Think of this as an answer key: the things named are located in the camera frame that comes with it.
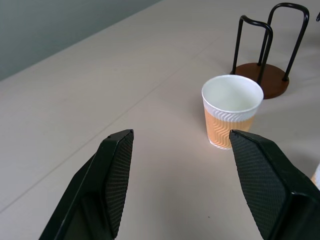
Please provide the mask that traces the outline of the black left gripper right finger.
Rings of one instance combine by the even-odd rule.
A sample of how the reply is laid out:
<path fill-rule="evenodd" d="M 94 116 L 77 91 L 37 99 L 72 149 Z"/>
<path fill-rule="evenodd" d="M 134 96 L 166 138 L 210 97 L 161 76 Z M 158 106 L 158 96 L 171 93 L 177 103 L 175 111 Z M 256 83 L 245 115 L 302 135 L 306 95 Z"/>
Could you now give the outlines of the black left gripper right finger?
<path fill-rule="evenodd" d="M 263 240 L 320 240 L 320 190 L 271 140 L 231 130 L 243 195 Z"/>

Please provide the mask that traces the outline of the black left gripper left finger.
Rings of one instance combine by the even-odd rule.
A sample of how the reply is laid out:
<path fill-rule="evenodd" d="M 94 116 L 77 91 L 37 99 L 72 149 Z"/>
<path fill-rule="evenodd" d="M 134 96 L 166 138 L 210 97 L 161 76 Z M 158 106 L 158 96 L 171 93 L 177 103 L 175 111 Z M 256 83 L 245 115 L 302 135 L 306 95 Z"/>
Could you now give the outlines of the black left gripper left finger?
<path fill-rule="evenodd" d="M 76 172 L 38 240 L 115 240 L 128 190 L 134 131 L 109 135 Z"/>

